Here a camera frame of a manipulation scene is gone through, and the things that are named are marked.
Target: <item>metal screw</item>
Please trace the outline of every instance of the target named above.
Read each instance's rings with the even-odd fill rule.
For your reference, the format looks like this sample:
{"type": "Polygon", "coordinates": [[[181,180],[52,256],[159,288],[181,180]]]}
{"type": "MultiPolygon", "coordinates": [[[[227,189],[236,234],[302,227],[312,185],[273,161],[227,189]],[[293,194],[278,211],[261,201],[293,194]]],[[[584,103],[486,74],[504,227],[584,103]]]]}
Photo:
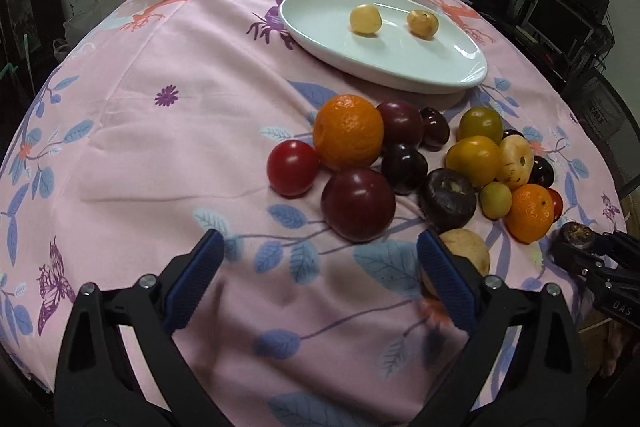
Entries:
{"type": "Polygon", "coordinates": [[[489,286],[492,290],[497,290],[500,286],[502,286],[502,279],[500,279],[497,275],[488,275],[484,278],[484,284],[489,286]]]}
{"type": "Polygon", "coordinates": [[[155,275],[153,275],[152,273],[148,273],[146,275],[143,275],[138,280],[138,284],[140,284],[140,286],[142,286],[145,289],[149,289],[149,288],[151,288],[151,286],[156,284],[157,281],[158,281],[158,279],[156,279],[155,275]]]}
{"type": "Polygon", "coordinates": [[[82,295],[91,295],[95,291],[95,284],[92,282],[86,282],[80,286],[80,293],[82,295]]]}
{"type": "Polygon", "coordinates": [[[562,293],[562,290],[560,289],[560,286],[558,286],[556,283],[550,282],[549,284],[546,285],[546,292],[556,297],[562,293]]]}

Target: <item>table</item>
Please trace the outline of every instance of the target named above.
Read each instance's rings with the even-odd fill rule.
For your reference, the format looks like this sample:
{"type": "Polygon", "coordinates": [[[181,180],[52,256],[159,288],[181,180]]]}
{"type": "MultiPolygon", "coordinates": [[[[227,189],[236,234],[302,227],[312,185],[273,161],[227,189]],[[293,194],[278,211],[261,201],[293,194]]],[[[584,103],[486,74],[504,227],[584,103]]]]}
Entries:
{"type": "MultiPolygon", "coordinates": [[[[226,261],[174,339],[232,422],[413,417],[466,341],[420,298],[415,200],[398,198],[382,240],[354,246],[322,220],[327,172],[297,200],[266,179],[274,145],[310,140],[335,93],[432,105],[453,128],[470,105],[494,107],[552,162],[560,223],[623,230],[604,161],[535,67],[462,2],[418,1],[486,54],[486,81],[462,99],[394,92],[319,62],[282,26],[282,0],[129,0],[87,35],[47,80],[0,169],[0,336],[20,367],[51,388],[83,282],[109,289],[159,273],[215,227],[226,261]]],[[[426,156],[436,168],[444,152],[426,156]]],[[[479,211],[468,227],[491,248],[492,273],[527,289],[558,282],[580,320],[588,303],[546,257],[548,237],[525,247],[479,211]]],[[[478,404],[495,395],[515,335],[478,404]]],[[[125,342],[161,404],[127,330],[125,342]]]]}

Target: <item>green fruit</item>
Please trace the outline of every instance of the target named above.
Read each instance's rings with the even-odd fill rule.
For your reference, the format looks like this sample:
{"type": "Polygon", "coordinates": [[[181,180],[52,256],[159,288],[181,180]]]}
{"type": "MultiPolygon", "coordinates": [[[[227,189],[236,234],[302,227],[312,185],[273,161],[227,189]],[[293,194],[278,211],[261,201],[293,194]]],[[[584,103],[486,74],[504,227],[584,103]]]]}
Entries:
{"type": "Polygon", "coordinates": [[[502,118],[490,107],[472,107],[460,120],[458,140],[471,136],[486,136],[500,145],[502,141],[502,118]]]}
{"type": "Polygon", "coordinates": [[[480,207],[489,219],[500,219],[511,210],[511,191],[507,185],[491,182],[480,191],[480,207]]]}

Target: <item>red tomato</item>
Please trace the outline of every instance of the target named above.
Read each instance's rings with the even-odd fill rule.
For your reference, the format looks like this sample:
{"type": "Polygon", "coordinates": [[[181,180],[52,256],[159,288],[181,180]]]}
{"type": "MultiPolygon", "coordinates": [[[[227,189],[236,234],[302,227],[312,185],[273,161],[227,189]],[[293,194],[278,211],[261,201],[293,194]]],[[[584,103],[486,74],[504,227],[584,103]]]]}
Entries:
{"type": "Polygon", "coordinates": [[[562,196],[552,188],[548,188],[547,190],[551,195],[551,200],[554,202],[554,223],[555,223],[558,219],[560,219],[560,216],[562,216],[562,210],[564,207],[562,203],[562,196]]]}
{"type": "Polygon", "coordinates": [[[300,140],[286,140],[274,147],[267,160],[267,177],[279,195],[301,196],[313,185],[320,162],[313,147],[300,140]]]}

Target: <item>black chair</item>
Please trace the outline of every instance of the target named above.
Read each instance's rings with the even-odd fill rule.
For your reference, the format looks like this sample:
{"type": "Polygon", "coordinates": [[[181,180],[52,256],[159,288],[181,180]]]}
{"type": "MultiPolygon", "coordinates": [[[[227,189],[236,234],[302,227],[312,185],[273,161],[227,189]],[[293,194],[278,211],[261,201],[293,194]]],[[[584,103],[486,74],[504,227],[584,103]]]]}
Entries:
{"type": "Polygon", "coordinates": [[[622,200],[640,185],[640,127],[626,103],[595,69],[569,81],[561,93],[591,138],[622,200]]]}

